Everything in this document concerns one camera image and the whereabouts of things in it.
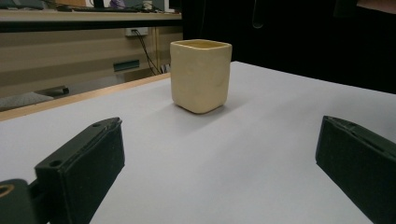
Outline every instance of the wooden panel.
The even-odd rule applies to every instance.
[[[170,64],[170,44],[183,39],[183,28],[181,26],[156,27],[156,35],[158,36],[156,43],[158,61],[160,65]]]
[[[151,28],[144,36],[153,53]],[[117,74],[113,63],[139,60],[149,68],[146,53],[136,36],[124,29],[0,34],[0,97],[40,91]]]

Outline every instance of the wooden table edge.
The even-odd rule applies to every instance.
[[[115,91],[122,91],[122,90],[130,89],[133,87],[141,86],[144,84],[148,84],[150,82],[159,81],[159,80],[166,79],[169,77],[170,77],[169,73],[161,74],[161,75],[158,75],[155,77],[146,77],[146,78],[138,79],[135,81],[125,82],[125,83],[122,83],[119,85],[102,88],[102,89],[95,90],[95,91],[87,91],[87,92],[83,92],[81,94],[66,96],[63,98],[42,102],[39,104],[27,105],[27,106],[15,108],[15,109],[2,111],[2,112],[0,112],[0,121],[7,120],[7,119],[15,119],[18,117],[30,115],[33,113],[37,113],[37,112],[47,110],[47,109],[52,109],[52,108],[62,106],[62,105],[73,104],[75,102],[88,100],[88,99],[91,99],[91,98],[94,98],[97,96],[101,96],[101,95],[110,94]]]

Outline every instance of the cable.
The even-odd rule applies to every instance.
[[[205,12],[206,12],[206,0],[204,0],[204,6],[203,6],[203,12],[202,12],[202,22],[201,22],[201,29],[199,31],[199,37],[202,38],[202,32],[204,30],[204,23],[205,23]]]
[[[160,72],[160,70],[158,70],[157,66],[155,66],[154,62],[150,59],[149,54],[148,54],[147,49],[146,49],[145,41],[143,40],[142,35],[141,35],[140,32],[137,31],[137,30],[133,30],[133,31],[136,33],[137,37],[139,38],[140,43],[142,44],[142,47],[143,47],[143,51],[145,51],[145,53],[146,53],[146,58],[147,58],[147,60],[148,60],[148,67],[149,67],[149,69],[151,70],[151,72],[152,72],[152,74],[153,74],[154,76],[159,75],[161,72]],[[155,70],[157,70],[157,73],[158,73],[158,74],[155,74],[155,71],[153,70],[153,68],[151,67],[151,65],[155,68]]]

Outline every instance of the cup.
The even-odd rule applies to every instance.
[[[192,113],[224,105],[233,46],[205,39],[174,41],[170,46],[172,99]]]

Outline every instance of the white table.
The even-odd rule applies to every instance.
[[[125,167],[93,224],[371,221],[316,165],[322,117],[396,142],[396,96],[234,62],[226,104],[174,105],[170,79],[0,122],[0,180],[102,119],[120,117]]]

